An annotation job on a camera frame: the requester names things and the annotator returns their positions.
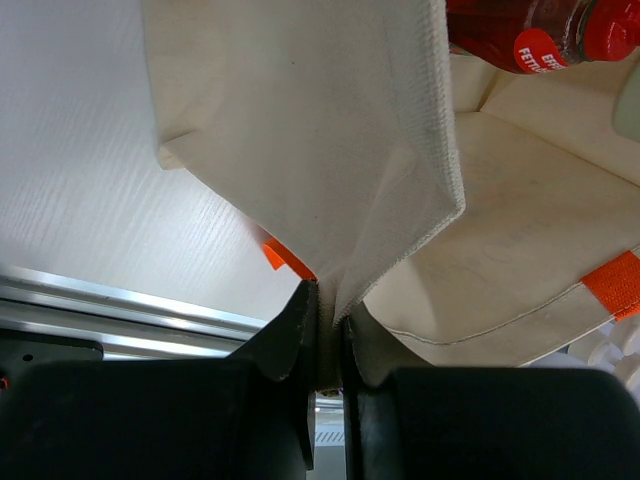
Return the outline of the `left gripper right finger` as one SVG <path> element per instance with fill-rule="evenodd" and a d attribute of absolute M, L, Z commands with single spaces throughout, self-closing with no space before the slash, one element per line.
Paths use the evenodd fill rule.
<path fill-rule="evenodd" d="M 376 321 L 352 314 L 343 322 L 341 367 L 349 479 L 396 479 L 400 444 L 393 390 L 384 382 L 385 333 Z"/>

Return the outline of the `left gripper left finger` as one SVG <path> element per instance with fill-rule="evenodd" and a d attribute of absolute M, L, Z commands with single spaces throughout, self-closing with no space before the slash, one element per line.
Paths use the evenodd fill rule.
<path fill-rule="evenodd" d="M 227 359 L 247 369 L 235 470 L 314 466 L 318 286 L 302 281 L 281 313 Z"/>

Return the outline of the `cream canvas tote bag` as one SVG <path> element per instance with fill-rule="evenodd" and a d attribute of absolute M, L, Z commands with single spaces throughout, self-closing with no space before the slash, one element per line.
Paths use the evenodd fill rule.
<path fill-rule="evenodd" d="M 492 72 L 441 1 L 146 1 L 159 161 L 315 276 L 317 388 L 357 307 L 434 366 L 520 367 L 639 313 L 638 70 Z"/>

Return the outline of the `red dish soap bottle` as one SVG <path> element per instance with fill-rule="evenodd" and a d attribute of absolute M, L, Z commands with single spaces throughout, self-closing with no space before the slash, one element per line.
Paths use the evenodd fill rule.
<path fill-rule="evenodd" d="M 450 43 L 515 74 L 618 62 L 639 47 L 637 1 L 448 1 Z"/>

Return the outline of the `pale green bottle beige cap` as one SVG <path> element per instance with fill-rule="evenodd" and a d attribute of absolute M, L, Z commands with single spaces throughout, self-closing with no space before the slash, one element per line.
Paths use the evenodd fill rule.
<path fill-rule="evenodd" d="M 631 71 L 618 95 L 613 113 L 614 131 L 631 141 L 640 142 L 640 67 Z"/>

